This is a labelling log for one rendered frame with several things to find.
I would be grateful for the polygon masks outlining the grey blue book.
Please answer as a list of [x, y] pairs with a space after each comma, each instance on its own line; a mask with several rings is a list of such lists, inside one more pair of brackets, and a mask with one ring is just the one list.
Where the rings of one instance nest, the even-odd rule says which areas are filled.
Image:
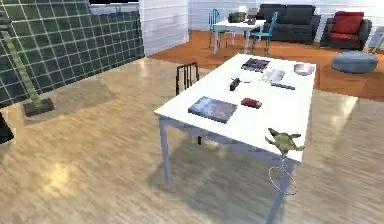
[[188, 108], [188, 112], [200, 117], [226, 124], [237, 105], [203, 96]]

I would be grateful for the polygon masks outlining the black slatted chair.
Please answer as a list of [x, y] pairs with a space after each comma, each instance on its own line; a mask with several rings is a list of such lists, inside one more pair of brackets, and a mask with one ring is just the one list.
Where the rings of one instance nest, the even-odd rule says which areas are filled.
[[194, 82], [200, 80], [199, 66], [197, 62], [179, 65], [176, 68], [175, 94], [180, 93], [180, 87], [189, 88]]

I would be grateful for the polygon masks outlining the small red object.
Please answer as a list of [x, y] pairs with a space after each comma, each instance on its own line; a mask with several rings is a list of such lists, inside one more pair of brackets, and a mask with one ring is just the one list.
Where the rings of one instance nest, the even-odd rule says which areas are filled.
[[251, 108], [255, 108], [255, 109], [259, 109], [262, 105], [262, 103], [260, 101], [255, 100], [255, 99], [251, 99], [251, 98], [244, 98], [241, 101], [241, 104], [243, 106], [247, 106], [247, 107], [251, 107]]

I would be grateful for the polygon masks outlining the large white table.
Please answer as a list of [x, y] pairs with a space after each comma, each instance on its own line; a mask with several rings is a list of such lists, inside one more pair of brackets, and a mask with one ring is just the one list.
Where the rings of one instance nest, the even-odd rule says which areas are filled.
[[[302, 151], [289, 151], [287, 155], [265, 138], [271, 138], [268, 129], [278, 132], [300, 134], [293, 141], [297, 146], [305, 143], [309, 121], [315, 71], [308, 76], [294, 72], [294, 65], [304, 62], [281, 60], [256, 56], [254, 59], [269, 62], [263, 72], [243, 70], [241, 66], [251, 55], [237, 54], [159, 107], [155, 114], [159, 120], [161, 149], [165, 181], [170, 181], [168, 163], [168, 142], [166, 128], [172, 126], [192, 135], [201, 136], [235, 150], [248, 152], [263, 158], [282, 171], [282, 177], [275, 184], [277, 195], [270, 209], [267, 224], [272, 224], [280, 207], [286, 189], [293, 182], [291, 173], [295, 165], [302, 162]], [[285, 75], [279, 82], [294, 86], [295, 90], [271, 86], [262, 80], [263, 73], [272, 69], [283, 70]], [[240, 84], [234, 91], [229, 89], [233, 79]], [[188, 108], [201, 97], [229, 102], [237, 105], [237, 110], [226, 124], [200, 117], [188, 112]], [[259, 109], [243, 106], [241, 101], [251, 98], [262, 103]]]

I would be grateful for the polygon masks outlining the dark purple book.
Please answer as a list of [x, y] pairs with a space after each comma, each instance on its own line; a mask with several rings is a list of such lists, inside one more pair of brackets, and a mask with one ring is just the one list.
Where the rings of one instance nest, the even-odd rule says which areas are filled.
[[268, 64], [269, 64], [269, 62], [266, 60], [259, 60], [259, 59], [250, 58], [241, 66], [241, 68], [243, 70], [249, 70], [249, 71], [254, 71], [254, 72], [263, 72], [267, 68]]

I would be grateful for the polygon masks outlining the pale grey magazine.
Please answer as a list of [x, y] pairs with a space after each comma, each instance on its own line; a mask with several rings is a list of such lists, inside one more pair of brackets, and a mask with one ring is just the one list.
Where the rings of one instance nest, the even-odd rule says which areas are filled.
[[269, 83], [279, 83], [285, 75], [283, 70], [272, 69], [265, 71], [262, 76], [262, 80]]

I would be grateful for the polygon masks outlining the blue grey pen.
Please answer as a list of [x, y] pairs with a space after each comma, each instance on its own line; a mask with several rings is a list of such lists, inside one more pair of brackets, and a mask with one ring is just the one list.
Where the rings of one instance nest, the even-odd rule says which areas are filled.
[[274, 87], [288, 89], [288, 90], [295, 90], [296, 89], [294, 86], [285, 85], [285, 84], [281, 84], [281, 83], [270, 83], [270, 85], [274, 86]]

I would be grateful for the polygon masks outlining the teal chair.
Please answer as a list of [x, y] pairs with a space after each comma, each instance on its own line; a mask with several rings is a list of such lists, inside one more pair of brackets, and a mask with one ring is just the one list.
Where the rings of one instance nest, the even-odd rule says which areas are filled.
[[265, 43], [265, 47], [264, 47], [264, 52], [266, 54], [269, 54], [270, 41], [272, 38], [273, 29], [274, 29], [274, 26], [277, 22], [277, 19], [278, 19], [278, 12], [275, 11], [273, 13], [272, 20], [271, 20], [271, 23], [270, 23], [270, 26], [269, 26], [269, 29], [267, 32], [260, 31], [259, 33], [254, 33], [254, 32], [250, 33], [250, 35], [253, 37], [251, 51], [254, 51], [255, 46], [261, 42], [262, 38], [265, 38], [266, 43]]
[[[209, 24], [209, 46], [212, 45], [212, 35], [216, 32], [215, 31], [215, 24], [219, 21], [220, 19], [220, 13], [217, 9], [211, 9], [208, 14], [208, 24]], [[218, 34], [218, 40], [216, 41], [216, 45], [218, 47], [221, 46], [221, 39], [225, 35], [226, 30], [218, 30], [216, 32]]]

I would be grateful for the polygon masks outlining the green turtle figure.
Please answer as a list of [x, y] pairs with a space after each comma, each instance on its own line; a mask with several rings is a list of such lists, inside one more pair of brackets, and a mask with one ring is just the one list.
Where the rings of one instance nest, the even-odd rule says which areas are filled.
[[269, 138], [265, 138], [265, 140], [275, 146], [282, 155], [287, 155], [289, 151], [303, 151], [305, 146], [297, 146], [293, 141], [294, 138], [299, 138], [300, 134], [288, 134], [285, 132], [278, 132], [273, 128], [268, 129], [270, 135], [272, 136], [272, 140]]

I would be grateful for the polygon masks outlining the small white table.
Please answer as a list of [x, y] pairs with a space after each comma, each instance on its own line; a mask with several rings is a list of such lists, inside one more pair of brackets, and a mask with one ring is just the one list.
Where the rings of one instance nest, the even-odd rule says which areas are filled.
[[218, 23], [215, 23], [213, 25], [214, 28], [214, 53], [217, 53], [218, 50], [218, 42], [219, 42], [219, 31], [220, 30], [228, 30], [230, 32], [241, 32], [246, 33], [245, 41], [244, 41], [244, 53], [247, 53], [248, 51], [248, 45], [249, 45], [249, 39], [250, 39], [250, 32], [253, 29], [258, 28], [259, 31], [263, 30], [265, 20], [256, 20], [254, 24], [248, 24], [248, 23], [230, 23], [228, 20], [221, 21]]

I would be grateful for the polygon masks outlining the dark grey bag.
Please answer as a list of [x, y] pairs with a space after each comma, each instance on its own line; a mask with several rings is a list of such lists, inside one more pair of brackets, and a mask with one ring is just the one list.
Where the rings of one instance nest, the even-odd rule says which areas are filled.
[[244, 12], [233, 12], [228, 15], [229, 23], [241, 23], [245, 20], [246, 14]]

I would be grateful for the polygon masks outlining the grey round plate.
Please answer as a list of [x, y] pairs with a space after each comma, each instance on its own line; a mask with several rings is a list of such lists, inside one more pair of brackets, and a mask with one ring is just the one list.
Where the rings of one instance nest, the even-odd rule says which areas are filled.
[[311, 64], [299, 63], [294, 65], [294, 72], [300, 76], [311, 75], [315, 71], [315, 67]]

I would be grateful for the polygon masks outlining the window with white sill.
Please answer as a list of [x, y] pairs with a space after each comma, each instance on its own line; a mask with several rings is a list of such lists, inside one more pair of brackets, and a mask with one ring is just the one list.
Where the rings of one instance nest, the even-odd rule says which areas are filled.
[[88, 0], [88, 7], [94, 15], [108, 15], [138, 11], [139, 0]]

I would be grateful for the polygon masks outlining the dark grey sofa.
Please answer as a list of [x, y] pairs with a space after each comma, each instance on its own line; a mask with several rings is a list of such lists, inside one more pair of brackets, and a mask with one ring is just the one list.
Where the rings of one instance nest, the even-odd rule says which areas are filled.
[[265, 20], [263, 31], [268, 32], [273, 13], [278, 12], [271, 40], [311, 45], [321, 20], [315, 9], [313, 5], [261, 4], [256, 19]]

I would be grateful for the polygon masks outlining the grey round pouf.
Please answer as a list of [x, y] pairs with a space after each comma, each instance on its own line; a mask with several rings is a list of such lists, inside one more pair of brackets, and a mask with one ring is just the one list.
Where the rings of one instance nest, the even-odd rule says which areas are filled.
[[344, 73], [364, 74], [372, 72], [378, 63], [373, 53], [345, 51], [332, 59], [331, 67]]

